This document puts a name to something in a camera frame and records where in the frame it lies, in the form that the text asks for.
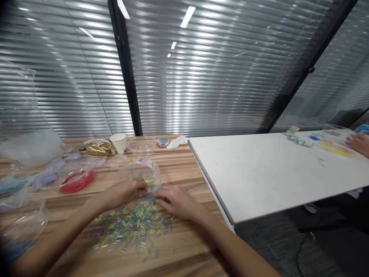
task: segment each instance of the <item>person's hand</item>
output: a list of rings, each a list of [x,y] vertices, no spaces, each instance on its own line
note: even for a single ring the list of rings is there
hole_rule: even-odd
[[[209,214],[209,211],[181,186],[163,185],[161,189],[154,192],[154,197],[161,196],[163,199],[156,199],[169,213],[178,217],[197,221],[201,217]]]
[[[128,204],[141,192],[147,191],[147,184],[143,178],[126,179],[116,183],[108,189],[89,199],[92,205],[99,206],[100,212],[113,210]]]
[[[346,144],[369,158],[369,138],[359,134],[347,138]]]

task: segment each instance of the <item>window blinds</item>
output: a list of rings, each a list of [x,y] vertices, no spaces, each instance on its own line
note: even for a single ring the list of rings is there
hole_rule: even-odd
[[[369,107],[369,2],[359,0],[275,126],[349,126]]]
[[[342,3],[123,2],[143,133],[189,136],[265,130],[273,103]],[[189,6],[196,10],[181,28]]]
[[[22,0],[7,14],[0,26],[0,97],[35,90],[61,138],[134,135],[106,0]],[[35,70],[33,83],[14,65]],[[47,127],[40,116],[13,119],[0,118],[25,132]]]

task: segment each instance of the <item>blue item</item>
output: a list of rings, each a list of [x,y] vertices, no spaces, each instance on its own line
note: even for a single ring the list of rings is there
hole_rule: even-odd
[[[310,136],[307,136],[307,137],[312,139],[312,140],[320,140],[320,138],[318,138],[316,136],[313,136],[313,135],[310,135]]]
[[[369,125],[368,124],[361,124],[359,127],[355,129],[356,133],[360,133],[360,131],[369,131]]]

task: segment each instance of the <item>paper cup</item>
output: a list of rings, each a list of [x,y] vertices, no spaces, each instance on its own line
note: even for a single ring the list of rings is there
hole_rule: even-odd
[[[126,134],[119,133],[112,135],[110,141],[113,143],[118,154],[124,154],[127,151],[127,136]]]

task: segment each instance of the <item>white cloth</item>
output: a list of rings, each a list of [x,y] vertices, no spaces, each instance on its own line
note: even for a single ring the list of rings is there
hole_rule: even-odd
[[[188,138],[186,138],[185,136],[180,136],[172,140],[170,144],[168,144],[167,148],[169,149],[177,148],[181,144],[187,144],[187,141],[188,141]]]

